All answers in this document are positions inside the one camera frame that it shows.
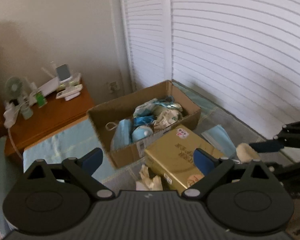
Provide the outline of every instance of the orange round sticker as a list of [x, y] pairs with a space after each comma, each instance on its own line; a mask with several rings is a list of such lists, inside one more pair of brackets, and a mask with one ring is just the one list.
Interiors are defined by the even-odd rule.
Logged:
[[194, 183], [198, 182], [200, 179], [202, 179], [204, 176], [202, 174], [194, 174], [191, 175], [187, 180], [188, 187], [191, 187]]

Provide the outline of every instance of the wooden nightstand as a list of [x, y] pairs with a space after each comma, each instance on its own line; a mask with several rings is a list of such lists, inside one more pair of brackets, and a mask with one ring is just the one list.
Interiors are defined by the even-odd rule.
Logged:
[[[69, 101], [65, 101], [64, 98], [56, 99], [56, 94], [54, 92], [48, 95], [46, 97], [48, 103], [41, 108], [38, 108], [37, 104], [33, 105], [31, 107], [33, 116], [28, 120], [24, 120], [21, 114], [18, 115], [16, 123], [10, 130], [12, 139], [21, 153], [27, 146], [84, 117], [87, 110], [94, 106], [84, 84], [81, 94]], [[4, 152], [6, 156], [21, 162], [9, 138]]]

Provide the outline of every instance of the wall outlet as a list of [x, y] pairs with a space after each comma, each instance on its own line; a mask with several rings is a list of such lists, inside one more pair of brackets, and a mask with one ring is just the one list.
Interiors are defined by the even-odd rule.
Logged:
[[109, 93], [112, 94], [118, 90], [120, 90], [119, 84], [117, 81], [107, 82]]

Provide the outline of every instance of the closet door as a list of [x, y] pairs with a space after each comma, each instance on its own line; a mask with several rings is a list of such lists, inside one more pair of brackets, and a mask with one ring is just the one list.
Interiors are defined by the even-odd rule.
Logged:
[[171, 4], [173, 79], [266, 138], [300, 121], [300, 0]]
[[[171, 65], [171, 21], [166, 35], [170, 40], [169, 59], [165, 57], [166, 0], [121, 1], [132, 85], [134, 90], [139, 90], [166, 78], [165, 61]], [[171, 79], [171, 68], [168, 79]]]

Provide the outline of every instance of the sticker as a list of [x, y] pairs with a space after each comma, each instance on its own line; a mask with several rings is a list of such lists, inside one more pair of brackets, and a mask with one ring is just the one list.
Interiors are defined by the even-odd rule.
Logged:
[[181, 139], [186, 139], [189, 136], [189, 133], [186, 130], [179, 128], [177, 129], [177, 136]]
[[193, 184], [197, 183], [200, 179], [202, 179], [204, 176], [202, 174], [194, 174], [191, 175], [187, 180], [187, 186], [191, 187]]
[[169, 185], [171, 185], [172, 184], [172, 179], [166, 173], [163, 176], [166, 179], [166, 181], [169, 183]]
[[154, 133], [153, 135], [150, 135], [143, 140], [140, 140], [136, 143], [137, 150], [139, 153], [139, 157], [142, 158], [145, 155], [145, 148], [147, 148], [150, 144], [152, 144], [154, 141], [162, 137], [165, 133], [171, 130], [171, 126], [167, 127], [164, 130], [161, 130], [159, 132]]

